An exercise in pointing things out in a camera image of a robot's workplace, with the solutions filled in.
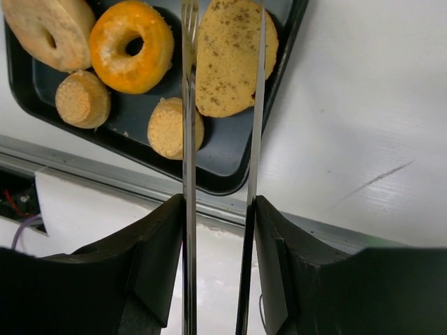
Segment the metal tongs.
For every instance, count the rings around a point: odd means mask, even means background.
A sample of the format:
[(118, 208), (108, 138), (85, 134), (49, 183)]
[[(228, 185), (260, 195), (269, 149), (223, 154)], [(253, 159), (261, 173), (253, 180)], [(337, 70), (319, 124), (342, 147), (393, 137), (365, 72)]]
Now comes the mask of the metal tongs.
[[(251, 136), (251, 156), (247, 192), (236, 334), (246, 334), (249, 319), (251, 262), (256, 218), (258, 164), (265, 98), (266, 14), (261, 9), (260, 42), (256, 74), (256, 96)], [(183, 334), (197, 332), (196, 282), (196, 63), (199, 9), (197, 1), (182, 2), (182, 125), (183, 125), (183, 196), (185, 222), (182, 228), (182, 303)]]

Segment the speckled bread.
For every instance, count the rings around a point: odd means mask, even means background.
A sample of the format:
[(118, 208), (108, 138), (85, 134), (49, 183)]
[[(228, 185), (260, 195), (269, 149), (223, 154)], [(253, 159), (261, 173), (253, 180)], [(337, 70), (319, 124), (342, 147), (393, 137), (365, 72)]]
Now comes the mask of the speckled bread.
[(254, 105), (261, 5), (212, 1), (200, 23), (196, 107), (206, 117), (229, 117)]

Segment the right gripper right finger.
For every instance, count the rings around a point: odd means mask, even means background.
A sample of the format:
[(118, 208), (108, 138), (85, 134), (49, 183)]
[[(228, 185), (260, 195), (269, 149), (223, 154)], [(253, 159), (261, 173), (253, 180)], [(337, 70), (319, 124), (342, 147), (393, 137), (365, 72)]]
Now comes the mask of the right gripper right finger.
[(256, 200), (268, 334), (445, 334), (446, 249), (345, 253)]

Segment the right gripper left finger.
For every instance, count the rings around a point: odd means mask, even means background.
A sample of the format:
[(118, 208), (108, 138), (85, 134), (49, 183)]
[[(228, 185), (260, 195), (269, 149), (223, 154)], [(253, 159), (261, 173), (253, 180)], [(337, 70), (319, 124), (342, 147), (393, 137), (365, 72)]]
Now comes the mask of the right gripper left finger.
[(1, 249), (1, 333), (159, 334), (168, 324), (183, 215), (178, 194), (71, 254)]

